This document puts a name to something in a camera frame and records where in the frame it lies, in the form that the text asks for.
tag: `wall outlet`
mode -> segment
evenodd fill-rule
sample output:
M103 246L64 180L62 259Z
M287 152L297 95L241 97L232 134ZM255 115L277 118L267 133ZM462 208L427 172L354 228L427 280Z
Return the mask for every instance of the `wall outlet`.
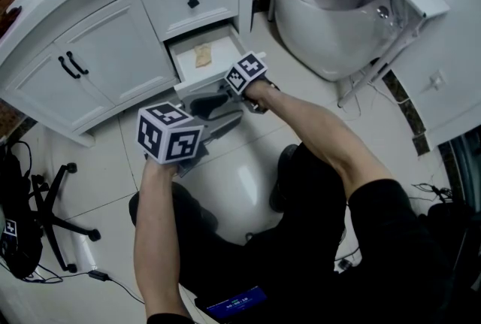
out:
M431 75L429 80L431 81L431 87L434 87L436 90L439 90L446 85L446 79L444 79L444 75L441 70L438 70Z

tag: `white wall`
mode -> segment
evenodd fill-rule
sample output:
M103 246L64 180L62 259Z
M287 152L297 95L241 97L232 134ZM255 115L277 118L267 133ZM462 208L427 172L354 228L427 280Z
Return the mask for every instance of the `white wall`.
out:
M445 1L451 11L393 62L431 146L481 124L481 0ZM447 81L439 91L429 88L437 70Z

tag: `toilet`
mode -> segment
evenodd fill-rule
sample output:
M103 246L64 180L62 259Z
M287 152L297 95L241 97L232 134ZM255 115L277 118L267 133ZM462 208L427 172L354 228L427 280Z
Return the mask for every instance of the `toilet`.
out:
M379 57L395 37L389 0L276 0L277 28L294 56L340 80Z

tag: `black cabinet handle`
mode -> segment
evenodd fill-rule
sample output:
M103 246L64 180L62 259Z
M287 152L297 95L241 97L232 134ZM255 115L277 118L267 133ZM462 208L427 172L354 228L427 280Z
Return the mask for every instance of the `black cabinet handle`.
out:
M196 8L201 3L198 0L190 0L187 4L189 5L190 8Z
M63 69L65 71L67 71L68 75L70 75L75 80L78 80L80 78L80 74L72 73L71 70L67 66L65 66L65 58L64 57L60 56L59 61L60 61L60 65L62 65Z
M88 70L83 70L75 61L74 61L74 55L72 54L71 51L67 52L67 57L70 59L70 63L79 71L79 73L82 73L83 75L87 75L89 73Z

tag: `person's left arm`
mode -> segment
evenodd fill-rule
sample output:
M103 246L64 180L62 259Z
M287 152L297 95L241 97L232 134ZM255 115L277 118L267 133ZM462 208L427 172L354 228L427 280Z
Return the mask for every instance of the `person's left arm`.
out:
M147 160L142 177L134 266L147 318L173 313L190 318L179 291L180 254L172 201L176 167Z

